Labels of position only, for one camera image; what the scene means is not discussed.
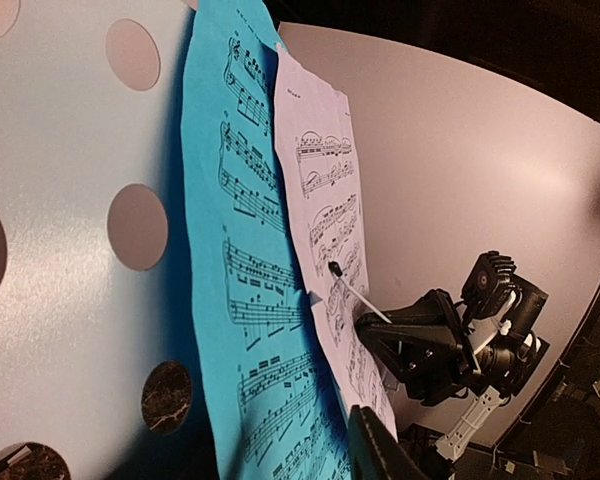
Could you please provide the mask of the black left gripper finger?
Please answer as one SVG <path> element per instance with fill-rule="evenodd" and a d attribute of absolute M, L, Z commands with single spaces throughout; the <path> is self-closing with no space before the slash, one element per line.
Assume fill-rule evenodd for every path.
<path fill-rule="evenodd" d="M 370 407 L 351 408 L 347 434 L 352 479 L 427 479 Z"/>

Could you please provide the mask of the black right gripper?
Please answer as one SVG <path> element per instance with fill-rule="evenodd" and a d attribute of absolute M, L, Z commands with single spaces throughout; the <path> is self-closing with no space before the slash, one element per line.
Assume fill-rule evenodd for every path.
<path fill-rule="evenodd" d="M 450 294 L 432 289 L 414 304 L 381 313 L 369 311 L 355 322 L 361 343 L 406 385 L 406 394 L 436 406 L 494 388 L 501 399 L 518 396 L 540 365 L 550 344 L 535 333 L 517 344 L 496 335 L 465 360 L 460 317 Z"/>

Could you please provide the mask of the blue sheet music page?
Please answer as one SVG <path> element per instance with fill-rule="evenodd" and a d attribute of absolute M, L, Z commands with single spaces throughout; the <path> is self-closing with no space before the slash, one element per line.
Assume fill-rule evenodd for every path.
<path fill-rule="evenodd" d="M 181 138 L 204 396 L 221 478 L 347 479 L 274 149 L 278 40 L 260 1 L 202 1 L 194 14 Z"/>

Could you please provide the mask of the lavender sheet music page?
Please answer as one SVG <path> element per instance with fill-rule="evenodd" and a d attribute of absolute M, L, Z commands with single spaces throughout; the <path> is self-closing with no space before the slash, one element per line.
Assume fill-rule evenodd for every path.
<path fill-rule="evenodd" d="M 282 44 L 274 89 L 275 151 L 283 171 L 292 241 L 317 338 L 342 410 L 396 420 L 382 374 L 356 334 L 369 280 L 359 161 L 347 96 L 304 69 Z"/>

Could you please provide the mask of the grey perforated music stand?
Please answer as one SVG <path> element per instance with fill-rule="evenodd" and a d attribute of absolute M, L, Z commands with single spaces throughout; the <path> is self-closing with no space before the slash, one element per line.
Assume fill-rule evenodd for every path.
<path fill-rule="evenodd" d="M 0 1 L 0 479 L 223 479 L 181 117 L 202 1 Z"/>

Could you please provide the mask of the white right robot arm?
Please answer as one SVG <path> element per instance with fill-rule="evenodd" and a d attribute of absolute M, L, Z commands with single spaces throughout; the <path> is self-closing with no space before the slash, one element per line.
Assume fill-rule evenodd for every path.
<path fill-rule="evenodd" d="M 488 417 L 521 392 L 548 350 L 533 330 L 547 299 L 546 292 L 518 278 L 495 315 L 463 320 L 450 295 L 433 289 L 401 309 L 370 307 L 355 329 L 409 398 L 433 407 L 461 390 L 473 393 L 430 449 L 454 463 Z"/>

